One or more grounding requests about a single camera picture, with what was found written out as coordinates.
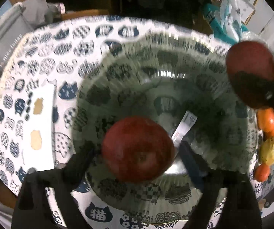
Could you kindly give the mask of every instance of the label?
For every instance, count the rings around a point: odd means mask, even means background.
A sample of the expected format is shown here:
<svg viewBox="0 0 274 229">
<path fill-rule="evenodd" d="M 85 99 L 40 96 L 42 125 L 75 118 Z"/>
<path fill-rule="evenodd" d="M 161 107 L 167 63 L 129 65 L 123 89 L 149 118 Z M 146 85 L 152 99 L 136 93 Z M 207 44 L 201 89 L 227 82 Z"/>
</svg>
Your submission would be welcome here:
<svg viewBox="0 0 274 229">
<path fill-rule="evenodd" d="M 61 14 L 63 15 L 64 13 L 66 13 L 65 11 L 65 6 L 63 3 L 60 3 L 60 9 L 61 9 Z"/>
<path fill-rule="evenodd" d="M 179 123 L 177 129 L 173 133 L 171 139 L 174 143 L 174 147 L 179 147 L 182 138 L 187 134 L 191 127 L 195 124 L 197 116 L 193 113 L 187 111 L 182 118 L 182 121 Z"/>
</svg>

